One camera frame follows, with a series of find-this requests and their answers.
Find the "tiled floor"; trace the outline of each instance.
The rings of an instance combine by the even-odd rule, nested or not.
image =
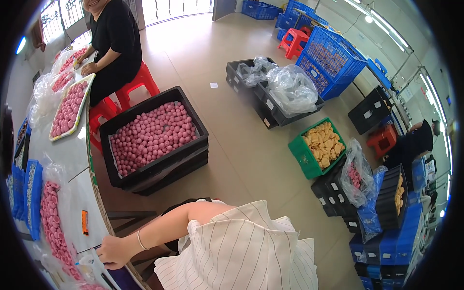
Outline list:
[[[97,181],[107,210],[157,210],[187,198],[219,197],[232,205],[267,200],[272,218],[288,216],[300,238],[315,239],[315,264],[320,289],[362,289],[357,278],[340,217],[327,217],[311,191],[287,144],[306,127],[330,117],[344,140],[354,137],[375,167],[373,151],[365,146],[348,119],[361,101],[353,86],[323,109],[285,127],[268,130],[256,112],[242,104],[226,83],[226,63],[264,54],[279,66],[294,63],[278,50],[271,35],[274,22],[235,13],[212,22],[211,15],[158,24],[141,31],[143,59],[161,91],[180,86],[209,132],[208,165],[181,180],[142,197],[110,185],[103,157],[94,154]],[[210,83],[219,87],[210,88]],[[356,83],[366,93],[363,79]]]

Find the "green plastic crate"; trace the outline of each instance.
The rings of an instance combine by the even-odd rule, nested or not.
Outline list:
[[[307,179],[312,179],[317,176],[326,174],[345,155],[346,144],[343,141],[342,136],[340,136],[340,143],[342,143],[345,146],[345,149],[340,153],[340,156],[338,156],[337,159],[333,161],[330,164],[330,166],[324,170],[322,170],[319,167],[319,164],[317,164],[316,159],[311,153],[311,150],[309,149],[308,145],[306,145],[305,141],[303,140],[302,135],[308,132],[309,130],[311,130],[312,128],[316,127],[317,125],[320,125],[324,122],[331,123],[332,128],[334,129],[334,133],[340,136],[340,133],[338,133],[337,128],[335,128],[332,121],[329,118],[325,118],[317,122],[316,124],[312,125],[311,127],[305,129],[304,131],[300,132],[300,134],[298,134],[298,136],[296,136],[296,138],[292,142],[290,142],[288,145],[293,156],[296,158],[296,160],[300,164],[301,170],[303,171],[304,176],[306,176]]]

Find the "white striped shirt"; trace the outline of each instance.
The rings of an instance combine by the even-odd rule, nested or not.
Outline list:
[[[179,239],[180,255],[155,261],[165,290],[318,288],[314,239],[298,240],[288,217],[271,220],[264,200],[204,225],[191,220],[188,233]]]

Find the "bangle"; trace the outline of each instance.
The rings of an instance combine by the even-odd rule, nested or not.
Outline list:
[[[140,240],[140,230],[137,231],[137,239],[139,240],[140,247],[142,247],[142,249],[148,251],[149,249],[145,248],[145,247],[142,245],[142,242],[141,242],[141,240]]]

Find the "hand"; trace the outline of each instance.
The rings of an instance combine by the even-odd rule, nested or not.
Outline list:
[[[94,62],[84,65],[81,69],[81,76],[88,76],[92,73],[97,73],[99,71],[97,64]]]
[[[133,253],[130,238],[131,236],[125,238],[107,236],[103,238],[102,246],[96,252],[100,261],[105,264],[105,269],[120,269],[137,254],[137,252]]]
[[[86,58],[87,57],[85,56],[85,54],[81,55],[80,57],[77,58],[77,63],[81,64],[84,61],[84,59],[86,59]]]

